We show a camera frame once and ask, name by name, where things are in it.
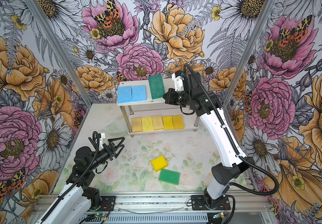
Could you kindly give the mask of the pale yellow porous sponge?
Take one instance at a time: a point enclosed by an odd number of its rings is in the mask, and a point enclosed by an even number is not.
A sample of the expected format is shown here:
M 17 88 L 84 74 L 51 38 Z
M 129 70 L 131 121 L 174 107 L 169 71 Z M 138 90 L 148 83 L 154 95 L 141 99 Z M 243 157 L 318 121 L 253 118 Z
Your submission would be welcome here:
M 143 132 L 150 132 L 150 131 L 154 130 L 153 119 L 151 116 L 142 117 L 141 123 L 142 123 L 142 131 Z

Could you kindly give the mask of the bright yellow sponge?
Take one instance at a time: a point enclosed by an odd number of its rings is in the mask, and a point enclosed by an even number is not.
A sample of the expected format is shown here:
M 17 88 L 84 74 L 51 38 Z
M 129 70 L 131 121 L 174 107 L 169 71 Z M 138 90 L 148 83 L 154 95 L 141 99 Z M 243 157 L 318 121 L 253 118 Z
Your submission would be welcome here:
M 151 164 L 152 164 L 155 172 L 158 172 L 168 166 L 168 162 L 166 161 L 166 159 L 163 155 L 153 159 L 151 161 Z

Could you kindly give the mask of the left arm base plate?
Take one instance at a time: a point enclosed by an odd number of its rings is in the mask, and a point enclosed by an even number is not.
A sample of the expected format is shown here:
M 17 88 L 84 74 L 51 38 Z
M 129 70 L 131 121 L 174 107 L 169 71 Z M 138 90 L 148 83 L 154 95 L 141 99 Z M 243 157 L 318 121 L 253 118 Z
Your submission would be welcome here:
M 115 201 L 115 196 L 99 196 L 99 198 L 92 200 L 90 211 L 114 211 Z

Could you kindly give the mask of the light blue sponge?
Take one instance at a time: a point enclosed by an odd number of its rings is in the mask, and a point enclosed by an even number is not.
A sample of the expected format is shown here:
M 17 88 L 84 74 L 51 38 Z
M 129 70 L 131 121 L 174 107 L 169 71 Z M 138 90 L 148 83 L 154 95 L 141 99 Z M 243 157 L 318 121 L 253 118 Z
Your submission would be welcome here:
M 132 102 L 143 102 L 147 100 L 146 86 L 132 86 Z

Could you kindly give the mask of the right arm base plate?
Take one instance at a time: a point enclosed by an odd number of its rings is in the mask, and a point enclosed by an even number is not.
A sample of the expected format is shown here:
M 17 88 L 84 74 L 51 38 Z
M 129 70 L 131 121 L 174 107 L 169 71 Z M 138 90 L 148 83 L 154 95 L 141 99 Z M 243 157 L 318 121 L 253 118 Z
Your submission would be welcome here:
M 209 202 L 205 200 L 204 195 L 191 195 L 191 206 L 193 211 L 225 211 L 231 209 L 228 197 L 220 197 Z

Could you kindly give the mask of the tan beige sponge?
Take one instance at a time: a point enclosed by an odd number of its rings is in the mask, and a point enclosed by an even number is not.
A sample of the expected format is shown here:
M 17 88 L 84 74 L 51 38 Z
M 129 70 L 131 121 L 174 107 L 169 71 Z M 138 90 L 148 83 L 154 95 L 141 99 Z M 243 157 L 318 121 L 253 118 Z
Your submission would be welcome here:
M 142 119 L 141 118 L 132 118 L 132 132 L 138 133 L 142 132 Z

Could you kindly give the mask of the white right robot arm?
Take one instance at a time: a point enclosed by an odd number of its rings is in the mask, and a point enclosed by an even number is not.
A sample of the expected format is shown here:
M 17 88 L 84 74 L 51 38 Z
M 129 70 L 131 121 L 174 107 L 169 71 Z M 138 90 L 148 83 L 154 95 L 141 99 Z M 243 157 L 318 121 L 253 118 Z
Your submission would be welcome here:
M 199 73 L 177 71 L 172 75 L 172 80 L 175 87 L 164 94 L 165 103 L 181 108 L 189 106 L 208 129 L 220 155 L 220 163 L 211 169 L 211 184 L 204 191 L 206 206 L 214 209 L 223 203 L 233 181 L 254 161 L 247 159 L 241 150 L 237 137 L 233 136 L 227 124 L 218 96 L 205 90 Z

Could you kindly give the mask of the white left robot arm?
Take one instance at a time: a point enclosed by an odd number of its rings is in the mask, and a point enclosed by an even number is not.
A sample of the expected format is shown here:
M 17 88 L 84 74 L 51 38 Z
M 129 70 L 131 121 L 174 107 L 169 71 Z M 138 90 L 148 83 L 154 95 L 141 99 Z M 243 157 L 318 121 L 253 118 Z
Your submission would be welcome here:
M 103 135 L 93 133 L 89 146 L 81 147 L 74 157 L 75 165 L 66 181 L 62 192 L 57 196 L 51 206 L 36 222 L 38 224 L 73 224 L 88 210 L 98 210 L 103 202 L 99 189 L 90 187 L 100 165 L 108 165 L 109 161 L 117 159 L 124 149 L 125 137 L 108 139 L 103 143 Z

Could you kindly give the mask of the white two-tier shelf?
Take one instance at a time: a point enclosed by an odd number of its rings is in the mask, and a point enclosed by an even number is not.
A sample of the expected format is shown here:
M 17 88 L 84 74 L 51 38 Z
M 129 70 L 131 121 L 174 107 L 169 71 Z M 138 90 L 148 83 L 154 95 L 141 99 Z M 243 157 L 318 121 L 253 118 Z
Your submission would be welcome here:
M 163 95 L 175 84 L 171 78 L 161 75 L 149 80 L 120 82 L 117 89 L 117 104 L 122 110 L 128 133 L 155 133 L 199 128 L 199 118 L 191 109 L 182 111 L 179 105 L 165 103 Z

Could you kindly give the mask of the small blue sponge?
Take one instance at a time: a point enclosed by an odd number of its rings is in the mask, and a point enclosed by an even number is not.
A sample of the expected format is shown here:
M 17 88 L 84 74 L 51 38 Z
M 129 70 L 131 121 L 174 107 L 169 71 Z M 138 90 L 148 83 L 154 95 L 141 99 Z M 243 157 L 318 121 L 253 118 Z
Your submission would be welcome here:
M 131 86 L 120 86 L 118 88 L 117 103 L 129 103 L 132 102 L 132 87 Z

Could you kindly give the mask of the yellow sponge green underside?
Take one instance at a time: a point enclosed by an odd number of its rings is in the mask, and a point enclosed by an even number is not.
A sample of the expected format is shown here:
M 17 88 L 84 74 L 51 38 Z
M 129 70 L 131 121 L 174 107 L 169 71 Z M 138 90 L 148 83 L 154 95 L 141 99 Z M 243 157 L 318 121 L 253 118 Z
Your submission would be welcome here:
M 172 116 L 163 116 L 163 128 L 164 130 L 174 130 L 174 123 L 173 123 L 173 117 Z

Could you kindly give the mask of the dark green sponge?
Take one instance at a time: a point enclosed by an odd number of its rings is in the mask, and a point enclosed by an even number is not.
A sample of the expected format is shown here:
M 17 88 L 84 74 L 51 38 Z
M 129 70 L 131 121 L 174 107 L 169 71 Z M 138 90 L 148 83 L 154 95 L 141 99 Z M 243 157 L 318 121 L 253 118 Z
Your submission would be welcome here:
M 162 98 L 165 94 L 164 83 L 162 74 L 149 76 L 148 83 L 150 87 L 150 93 L 152 99 Z

